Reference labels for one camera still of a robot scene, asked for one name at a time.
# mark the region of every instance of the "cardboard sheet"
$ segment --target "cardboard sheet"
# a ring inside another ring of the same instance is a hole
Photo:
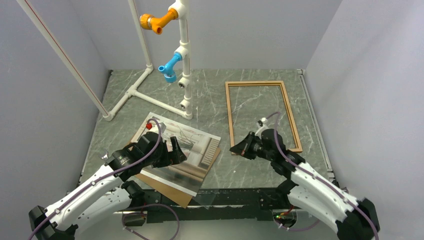
[[[214,162],[217,159],[220,151],[221,151],[220,148],[216,149],[215,154],[213,155],[211,164],[210,164],[209,168],[207,169],[207,172],[209,172],[209,170],[211,169],[211,166],[214,164]],[[146,175],[137,174],[135,176],[138,179],[140,179],[141,181],[143,181],[144,183],[146,183],[147,185],[149,185],[150,187],[152,187],[153,189],[155,189],[159,193],[163,194],[167,198],[171,199],[172,201],[174,201],[176,204],[180,205],[183,208],[186,208],[189,205],[189,202],[193,197],[190,194],[187,194],[187,193],[185,193],[181,190],[178,190],[178,189],[175,189],[171,186],[168,186],[165,183],[157,181],[157,180],[150,178]]]

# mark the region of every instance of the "white wall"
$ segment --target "white wall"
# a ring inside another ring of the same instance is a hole
[[[101,98],[108,71],[68,0],[30,1]],[[97,108],[15,0],[0,1],[0,238],[78,183]]]
[[[145,61],[126,0],[70,0],[110,69]],[[173,0],[135,0],[138,14],[163,16]],[[190,1],[192,68],[304,69],[341,0]],[[179,46],[178,21],[161,35],[145,31],[153,66]]]
[[[424,3],[344,0],[306,69],[337,179],[380,239],[424,239]]]

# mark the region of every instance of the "white pole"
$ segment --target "white pole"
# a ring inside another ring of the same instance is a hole
[[[192,77],[190,74],[190,57],[191,57],[191,47],[190,47],[190,41],[189,41],[189,21],[187,19],[187,16],[189,14],[189,1],[188,0],[176,0],[176,2],[179,2],[182,4],[185,8],[185,14],[179,18],[179,35],[180,35],[180,41],[179,45],[182,47],[185,47],[188,49],[188,53],[185,56],[185,58],[182,60],[182,76],[184,78],[188,79],[188,84],[184,88],[184,99],[190,104],[185,109],[185,114],[188,119],[191,119],[193,117],[192,113],[192,92],[191,92],[191,82]]]
[[[30,4],[28,0],[16,0],[20,7],[25,11],[26,15],[28,15],[29,19],[34,23],[35,27],[40,31],[43,37],[47,40],[62,62],[65,64],[67,69],[72,73],[73,77],[78,81],[79,85],[84,89],[84,91],[88,94],[90,99],[93,101],[95,106],[101,112],[104,118],[109,116],[108,111],[103,106],[102,102],[97,98],[94,94],[93,90],[90,88],[89,84],[84,80],[81,73],[75,67],[75,64],[71,61],[69,56],[65,53],[64,48],[59,44],[56,40],[53,33],[49,30],[47,25],[42,20],[41,16],[37,13],[35,8]]]
[[[137,31],[138,40],[141,44],[141,49],[143,49],[144,59],[146,62],[146,66],[149,68],[152,66],[152,61],[150,60],[149,51],[147,50],[145,37],[143,35],[142,27],[140,26],[140,16],[137,13],[136,3],[134,0],[128,0],[129,9],[131,9],[132,20],[135,24],[135,29]]]

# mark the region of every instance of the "blue faucet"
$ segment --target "blue faucet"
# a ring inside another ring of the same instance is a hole
[[[174,65],[181,60],[183,60],[183,57],[181,56],[181,54],[176,52],[174,53],[171,60],[169,60],[169,62],[165,64],[165,66],[159,66],[158,68],[159,72],[163,73],[163,75],[165,76],[165,80],[168,83],[171,84],[177,80],[177,76],[175,75],[175,71],[173,68],[174,68]]]

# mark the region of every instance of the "wooden board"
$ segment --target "wooden board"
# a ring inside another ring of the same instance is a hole
[[[218,154],[220,153],[221,149],[218,147],[215,151],[215,154],[213,155],[211,164],[209,165],[209,168],[207,171],[211,169],[212,165],[214,164],[215,160],[218,157]],[[143,174],[137,174],[135,175],[136,178],[140,179],[142,182],[146,183],[159,193],[163,194],[165,197],[171,199],[176,204],[180,205],[183,208],[187,208],[190,201],[192,200],[192,195],[185,193],[181,190],[178,190],[176,188],[173,188],[171,186],[166,185],[165,183],[162,183],[158,180],[155,180],[153,178],[150,178]]]
[[[225,95],[226,95],[226,108],[228,111],[228,128],[229,128],[229,143],[231,147],[234,143],[234,129],[233,129],[233,118],[231,114],[231,102],[230,102],[230,87],[252,87],[252,86],[277,86],[281,90],[282,98],[284,100],[285,110],[288,116],[288,122],[290,123],[291,133],[293,134],[295,148],[289,149],[295,153],[301,153],[303,151],[301,139],[299,137],[298,129],[296,127],[295,118],[293,117],[292,108],[290,107],[289,96],[287,95],[286,87],[283,81],[226,81],[225,82]]]

